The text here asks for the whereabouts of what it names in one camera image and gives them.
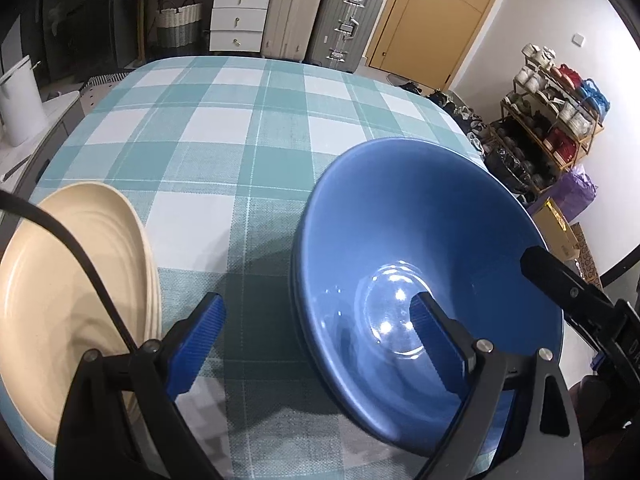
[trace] stack of bowls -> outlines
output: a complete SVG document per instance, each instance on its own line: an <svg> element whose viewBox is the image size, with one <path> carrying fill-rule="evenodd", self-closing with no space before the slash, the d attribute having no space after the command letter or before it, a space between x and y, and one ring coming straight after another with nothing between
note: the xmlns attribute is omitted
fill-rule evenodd
<svg viewBox="0 0 640 480"><path fill-rule="evenodd" d="M52 193L40 208L62 223L97 269L135 343L161 338L161 291L145 229L121 193L81 182ZM127 348L70 251L23 221L0 262L0 376L11 402L37 436L55 445L66 394L82 354ZM125 397L130 418L139 414Z"/></svg>
<svg viewBox="0 0 640 480"><path fill-rule="evenodd" d="M428 290L474 338L559 357L562 313L520 272L540 232L485 169L441 146L379 139L318 181L296 231L290 293L303 346L330 395L361 428L430 456L460 399L413 330ZM503 394L483 452L496 449Z"/></svg>

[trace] purple bag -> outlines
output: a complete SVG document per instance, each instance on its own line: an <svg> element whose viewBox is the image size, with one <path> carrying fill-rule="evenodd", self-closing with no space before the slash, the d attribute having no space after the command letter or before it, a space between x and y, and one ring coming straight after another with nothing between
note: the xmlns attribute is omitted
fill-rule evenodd
<svg viewBox="0 0 640 480"><path fill-rule="evenodd" d="M584 168L575 166L561 176L546 192L527 207L530 214L538 211L547 198L552 198L568 222L572 222L587 206L593 202L598 192Z"/></svg>

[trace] blue bowl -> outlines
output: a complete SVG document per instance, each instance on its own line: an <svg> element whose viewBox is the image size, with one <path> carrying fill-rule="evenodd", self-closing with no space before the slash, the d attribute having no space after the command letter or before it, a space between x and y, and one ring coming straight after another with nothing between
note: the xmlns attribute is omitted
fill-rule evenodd
<svg viewBox="0 0 640 480"><path fill-rule="evenodd" d="M562 313L520 273L534 245L545 246L517 200L447 148L388 138L336 159L298 225L290 284L314 365L347 416L423 456L444 435L460 399L409 321L424 290L475 338L559 358ZM482 452L497 447L511 398L502 394Z"/></svg>

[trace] silver suitcase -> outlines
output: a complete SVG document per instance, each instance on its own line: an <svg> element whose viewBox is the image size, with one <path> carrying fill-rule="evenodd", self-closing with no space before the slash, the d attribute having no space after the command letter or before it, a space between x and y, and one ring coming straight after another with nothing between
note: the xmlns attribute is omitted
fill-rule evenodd
<svg viewBox="0 0 640 480"><path fill-rule="evenodd" d="M319 5L320 0L269 0L260 53L302 61Z"/></svg>
<svg viewBox="0 0 640 480"><path fill-rule="evenodd" d="M306 62L355 72L382 0L321 0Z"/></svg>

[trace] desk leg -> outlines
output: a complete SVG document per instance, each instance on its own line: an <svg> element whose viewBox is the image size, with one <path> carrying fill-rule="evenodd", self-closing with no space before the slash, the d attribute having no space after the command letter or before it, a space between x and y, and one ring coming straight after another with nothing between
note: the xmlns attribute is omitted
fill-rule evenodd
<svg viewBox="0 0 640 480"><path fill-rule="evenodd" d="M138 0L138 60L146 63L145 55L145 0Z"/></svg>

